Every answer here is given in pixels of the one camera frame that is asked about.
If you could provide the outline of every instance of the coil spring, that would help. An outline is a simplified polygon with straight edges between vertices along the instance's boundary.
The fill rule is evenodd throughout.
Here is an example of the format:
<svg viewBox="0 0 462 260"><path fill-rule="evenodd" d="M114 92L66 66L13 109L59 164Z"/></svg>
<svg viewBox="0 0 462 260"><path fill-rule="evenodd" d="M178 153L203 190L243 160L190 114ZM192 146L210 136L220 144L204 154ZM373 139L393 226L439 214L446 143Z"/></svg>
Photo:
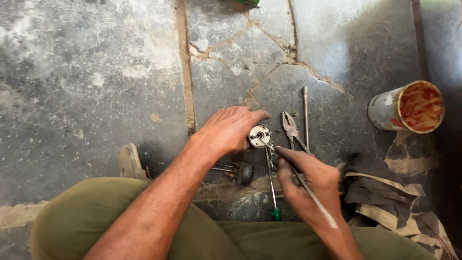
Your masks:
<svg viewBox="0 0 462 260"><path fill-rule="evenodd" d="M274 168L274 152L269 151L268 152L268 157L269 157L269 165L273 169Z"/></svg>

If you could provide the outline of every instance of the tin can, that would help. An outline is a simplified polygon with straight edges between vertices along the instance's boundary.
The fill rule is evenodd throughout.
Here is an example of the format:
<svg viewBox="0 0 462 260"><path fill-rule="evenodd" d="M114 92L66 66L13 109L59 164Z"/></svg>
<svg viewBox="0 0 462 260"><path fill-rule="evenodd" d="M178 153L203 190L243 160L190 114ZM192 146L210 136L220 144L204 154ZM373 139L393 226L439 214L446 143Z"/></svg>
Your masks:
<svg viewBox="0 0 462 260"><path fill-rule="evenodd" d="M425 87L431 87L439 93L441 92L438 88L430 82L424 80L417 80L407 84L404 87L397 88L382 94L379 94L372 98L367 107L367 116L370 122L379 129L384 130L410 130L415 133L425 134L435 130L442 122L444 117L444 111L439 118L439 122L436 126L426 131L417 131L410 127L401 116L400 102L403 92L410 86L423 83Z"/></svg>

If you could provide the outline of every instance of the olive green pants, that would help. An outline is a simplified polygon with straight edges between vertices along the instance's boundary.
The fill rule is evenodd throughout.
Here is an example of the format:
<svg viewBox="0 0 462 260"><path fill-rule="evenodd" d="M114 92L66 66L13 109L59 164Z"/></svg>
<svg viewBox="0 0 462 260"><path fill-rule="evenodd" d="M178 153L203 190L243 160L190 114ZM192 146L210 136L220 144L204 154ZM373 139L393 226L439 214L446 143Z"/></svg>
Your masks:
<svg viewBox="0 0 462 260"><path fill-rule="evenodd" d="M148 185L142 180L106 177L82 181L63 192L32 225L33 259L82 259ZM433 259L410 239L390 231L351 230L367 259ZM328 259L328 253L304 223L213 221L191 205L173 238L168 259Z"/></svg>

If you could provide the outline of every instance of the hand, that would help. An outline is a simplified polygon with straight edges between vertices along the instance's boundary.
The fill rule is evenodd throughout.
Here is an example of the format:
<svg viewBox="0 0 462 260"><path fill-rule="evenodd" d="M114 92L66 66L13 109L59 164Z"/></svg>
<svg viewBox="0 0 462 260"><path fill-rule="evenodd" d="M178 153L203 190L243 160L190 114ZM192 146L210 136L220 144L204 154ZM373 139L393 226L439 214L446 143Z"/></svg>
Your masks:
<svg viewBox="0 0 462 260"><path fill-rule="evenodd" d="M326 227L328 229L327 221L309 193L304 187L293 183L293 172L286 160L290 161L300 171L300 174L305 175L308 186L332 217L336 221L344 222L338 192L339 170L320 162L305 152L296 152L282 147L276 147L276 149L281 157L285 158L279 160L279 182L284 197L297 215L315 231Z"/></svg>
<svg viewBox="0 0 462 260"><path fill-rule="evenodd" d="M232 106L218 109L191 139L210 149L219 156L245 151L248 148L246 137L252 127L269 114L264 110L249 111L246 106Z"/></svg>

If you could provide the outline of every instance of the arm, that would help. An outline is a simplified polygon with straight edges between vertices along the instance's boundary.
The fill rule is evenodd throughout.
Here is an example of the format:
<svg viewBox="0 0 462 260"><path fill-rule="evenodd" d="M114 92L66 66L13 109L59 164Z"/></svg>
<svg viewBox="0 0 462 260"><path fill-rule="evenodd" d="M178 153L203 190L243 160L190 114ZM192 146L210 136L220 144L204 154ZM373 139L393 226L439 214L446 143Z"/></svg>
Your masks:
<svg viewBox="0 0 462 260"><path fill-rule="evenodd" d="M303 187L296 186L293 183L292 170L286 160L281 158L278 178L284 196L294 211L305 223L313 228L334 259L364 259L340 211L339 170L304 152L296 152L281 147L276 147L276 149L278 149L281 157L289 160L298 170L303 172L308 186L332 215L339 227L333 229L329 226L308 192Z"/></svg>
<svg viewBox="0 0 462 260"><path fill-rule="evenodd" d="M207 171L223 155L243 151L263 111L230 107L215 112L170 166L114 221L85 260L165 259L173 235Z"/></svg>

